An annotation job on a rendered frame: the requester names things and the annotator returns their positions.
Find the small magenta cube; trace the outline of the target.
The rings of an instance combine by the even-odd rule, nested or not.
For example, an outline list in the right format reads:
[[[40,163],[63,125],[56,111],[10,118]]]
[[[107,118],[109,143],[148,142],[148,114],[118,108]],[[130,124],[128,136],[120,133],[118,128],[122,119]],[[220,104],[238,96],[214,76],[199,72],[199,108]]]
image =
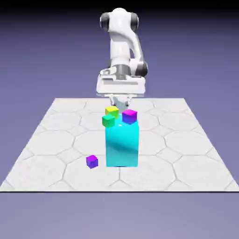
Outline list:
[[[126,109],[122,112],[122,121],[127,124],[133,124],[137,121],[137,111]]]

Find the small purple cube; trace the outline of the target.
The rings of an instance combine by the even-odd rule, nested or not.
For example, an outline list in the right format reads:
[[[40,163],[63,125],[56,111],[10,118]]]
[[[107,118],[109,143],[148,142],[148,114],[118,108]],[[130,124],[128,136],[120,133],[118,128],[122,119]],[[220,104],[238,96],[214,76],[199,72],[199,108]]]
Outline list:
[[[98,158],[95,155],[90,155],[86,157],[87,166],[92,169],[98,166]]]

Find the large cyan box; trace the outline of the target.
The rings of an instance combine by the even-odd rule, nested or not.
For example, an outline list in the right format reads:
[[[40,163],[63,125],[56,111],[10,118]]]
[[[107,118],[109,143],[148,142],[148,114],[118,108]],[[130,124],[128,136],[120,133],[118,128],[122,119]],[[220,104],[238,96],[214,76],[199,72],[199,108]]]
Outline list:
[[[139,125],[123,122],[122,115],[115,125],[105,129],[107,167],[137,167],[139,155]]]

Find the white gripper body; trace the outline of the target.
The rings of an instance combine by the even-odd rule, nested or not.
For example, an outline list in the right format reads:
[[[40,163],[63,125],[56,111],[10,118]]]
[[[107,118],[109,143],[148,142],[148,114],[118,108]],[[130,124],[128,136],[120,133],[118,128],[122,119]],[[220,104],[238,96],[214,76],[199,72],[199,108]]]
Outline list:
[[[115,75],[98,75],[96,92],[98,95],[129,95],[143,97],[146,92],[146,80],[144,77],[126,76],[126,79],[118,80]]]

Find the small green cube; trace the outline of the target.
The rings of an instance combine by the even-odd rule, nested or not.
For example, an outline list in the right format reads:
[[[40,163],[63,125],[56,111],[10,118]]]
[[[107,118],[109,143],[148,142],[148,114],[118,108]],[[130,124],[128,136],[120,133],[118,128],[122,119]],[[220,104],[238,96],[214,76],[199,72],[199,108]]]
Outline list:
[[[102,125],[106,128],[113,127],[115,125],[115,117],[111,114],[104,115],[102,117]]]

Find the small yellow cube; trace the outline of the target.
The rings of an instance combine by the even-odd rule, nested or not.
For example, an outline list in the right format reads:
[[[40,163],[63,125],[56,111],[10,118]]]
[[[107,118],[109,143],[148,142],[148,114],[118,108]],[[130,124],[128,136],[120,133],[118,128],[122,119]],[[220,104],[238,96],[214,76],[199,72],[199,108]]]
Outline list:
[[[117,119],[119,116],[119,109],[115,105],[108,106],[105,108],[105,114],[110,114]]]

